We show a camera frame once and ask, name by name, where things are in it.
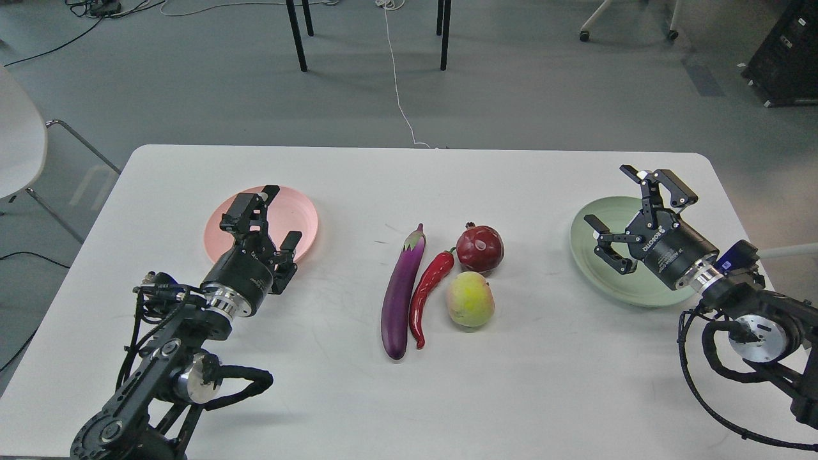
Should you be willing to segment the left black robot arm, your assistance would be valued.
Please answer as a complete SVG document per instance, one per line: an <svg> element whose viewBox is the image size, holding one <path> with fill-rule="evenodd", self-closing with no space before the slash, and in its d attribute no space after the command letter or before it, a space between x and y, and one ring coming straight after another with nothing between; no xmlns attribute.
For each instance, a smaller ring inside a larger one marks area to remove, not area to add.
<svg viewBox="0 0 818 460"><path fill-rule="evenodd" d="M200 286L149 273L137 295L134 329L114 395L74 436L73 459L183 459L203 411L260 395L272 373L224 365L205 341L224 341L233 320L257 313L297 272L301 232L276 245L268 207L280 189L240 193L223 213L222 232L234 242Z"/></svg>

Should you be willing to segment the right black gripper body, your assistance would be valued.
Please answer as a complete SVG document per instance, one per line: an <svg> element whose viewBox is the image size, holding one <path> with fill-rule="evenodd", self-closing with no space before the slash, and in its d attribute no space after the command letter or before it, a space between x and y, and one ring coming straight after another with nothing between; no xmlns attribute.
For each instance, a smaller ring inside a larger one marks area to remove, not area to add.
<svg viewBox="0 0 818 460"><path fill-rule="evenodd" d="M642 238L628 245L631 257L645 267L671 290L684 286L687 271L699 260L712 262L719 250L681 219L677 212L666 208L655 211L656 224L648 227L648 216L638 212L625 228L631 235Z"/></svg>

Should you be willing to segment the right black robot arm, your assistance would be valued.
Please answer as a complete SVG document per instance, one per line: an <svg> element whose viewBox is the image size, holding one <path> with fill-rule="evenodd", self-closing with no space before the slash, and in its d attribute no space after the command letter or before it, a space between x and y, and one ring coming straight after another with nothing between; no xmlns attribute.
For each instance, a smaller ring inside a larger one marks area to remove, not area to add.
<svg viewBox="0 0 818 460"><path fill-rule="evenodd" d="M763 436L721 416L698 392L690 375L686 343L695 318L703 318L704 358L722 378L742 384L769 383L791 400L795 419L817 425L816 351L801 372L783 364L800 347L816 345L816 308L766 288L759 271L759 251L739 240L724 254L684 221L681 212L698 201L692 189L668 169L620 167L640 186L640 209L621 233L597 216L584 217L597 232L594 253L621 275L643 264L671 290L692 288L698 305L684 311L677 327L677 347L684 380L701 407L744 440L785 449L815 452L814 443L793 443Z"/></svg>

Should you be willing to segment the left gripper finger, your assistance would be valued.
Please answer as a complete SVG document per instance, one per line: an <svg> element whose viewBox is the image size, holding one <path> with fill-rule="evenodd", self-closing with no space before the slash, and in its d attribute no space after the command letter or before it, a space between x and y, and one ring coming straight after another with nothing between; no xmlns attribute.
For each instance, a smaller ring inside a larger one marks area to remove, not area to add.
<svg viewBox="0 0 818 460"><path fill-rule="evenodd" d="M303 233L289 231L279 245L274 257L274 264L293 264L295 262L295 251Z"/></svg>
<svg viewBox="0 0 818 460"><path fill-rule="evenodd" d="M222 214L220 230L233 238L268 235L268 207L278 192L278 185L266 185L260 192L240 192Z"/></svg>

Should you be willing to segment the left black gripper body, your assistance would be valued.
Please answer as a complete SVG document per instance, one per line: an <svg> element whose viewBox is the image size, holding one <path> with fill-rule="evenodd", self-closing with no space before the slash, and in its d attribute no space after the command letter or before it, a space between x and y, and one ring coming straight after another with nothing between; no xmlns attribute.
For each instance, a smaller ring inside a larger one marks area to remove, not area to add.
<svg viewBox="0 0 818 460"><path fill-rule="evenodd" d="M206 308L227 318L254 316L266 295L281 294L297 273L295 262L274 264L277 251L260 260L259 250L234 245L217 260L201 285Z"/></svg>

